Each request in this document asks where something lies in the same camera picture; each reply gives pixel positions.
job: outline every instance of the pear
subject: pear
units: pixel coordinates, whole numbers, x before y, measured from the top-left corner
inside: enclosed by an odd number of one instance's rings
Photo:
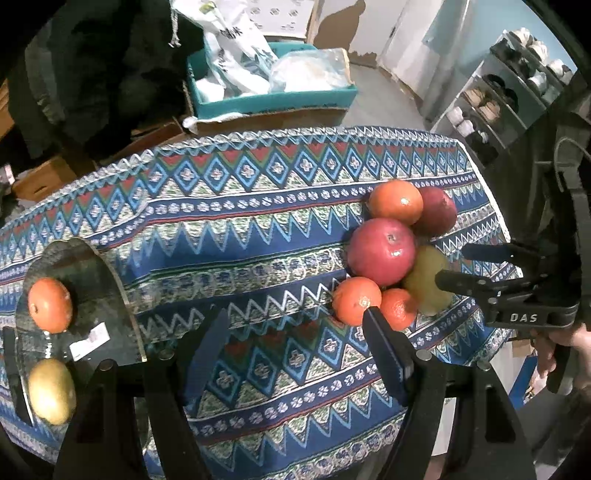
[[[417,302],[418,311],[423,315],[436,315],[452,302],[453,294],[439,290],[435,284],[435,275],[449,268],[446,256],[434,246],[421,245],[417,248],[413,269],[402,285]]]

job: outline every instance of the door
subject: door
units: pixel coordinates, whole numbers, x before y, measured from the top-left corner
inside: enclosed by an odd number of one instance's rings
[[[378,59],[378,64],[423,98],[439,62],[439,55],[423,41],[443,0],[408,0],[394,35]]]

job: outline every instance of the table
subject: table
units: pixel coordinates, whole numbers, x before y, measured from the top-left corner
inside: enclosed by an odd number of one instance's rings
[[[174,346],[216,303],[230,338],[187,415],[212,474],[314,479],[390,445],[403,410],[385,391],[360,327],[330,311],[345,278],[343,242],[380,182],[445,189],[456,226],[434,240],[453,268],[494,279],[510,264],[466,261],[467,242],[509,240],[480,172],[456,140],[381,127],[245,132],[146,150],[52,194],[0,231],[0,326],[14,325],[22,279],[54,239],[88,239],[118,272],[148,353]],[[408,335],[447,362],[489,359],[507,330],[455,297]],[[0,361],[0,419],[55,461],[60,439],[15,418]],[[154,442],[145,454],[162,475]]]

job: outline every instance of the transparent glass tray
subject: transparent glass tray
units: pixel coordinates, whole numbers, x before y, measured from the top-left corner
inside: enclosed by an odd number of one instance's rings
[[[74,315],[68,330],[63,333],[43,332],[29,315],[28,293],[31,286],[42,277],[58,279],[72,297]],[[94,247],[81,238],[52,242],[41,258],[31,264],[17,304],[15,321],[17,364],[24,380],[23,390],[29,406],[28,376],[32,368],[44,358],[56,358],[68,367],[78,395],[104,359],[112,358],[119,365],[134,364],[146,359],[139,329],[128,308],[119,277]],[[90,331],[103,322],[110,339],[74,361],[70,345],[87,339]],[[61,444],[67,423],[51,425],[38,418],[31,410],[30,413]],[[149,427],[143,399],[136,401],[136,415],[140,438],[142,444],[146,445]]]

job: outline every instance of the screw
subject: screw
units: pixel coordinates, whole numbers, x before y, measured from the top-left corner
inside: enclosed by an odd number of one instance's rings
[[[419,360],[424,360],[424,361],[428,362],[432,357],[433,357],[433,355],[431,354],[431,352],[429,350],[418,350],[417,351],[417,358]]]
[[[174,357],[174,352],[172,350],[162,350],[158,355],[158,358],[161,360],[170,360],[172,357]]]
[[[484,372],[488,372],[492,368],[492,365],[486,360],[478,360],[476,366]]]
[[[110,358],[103,360],[101,363],[99,363],[99,369],[103,372],[108,372],[114,366],[115,366],[115,361],[111,360]]]

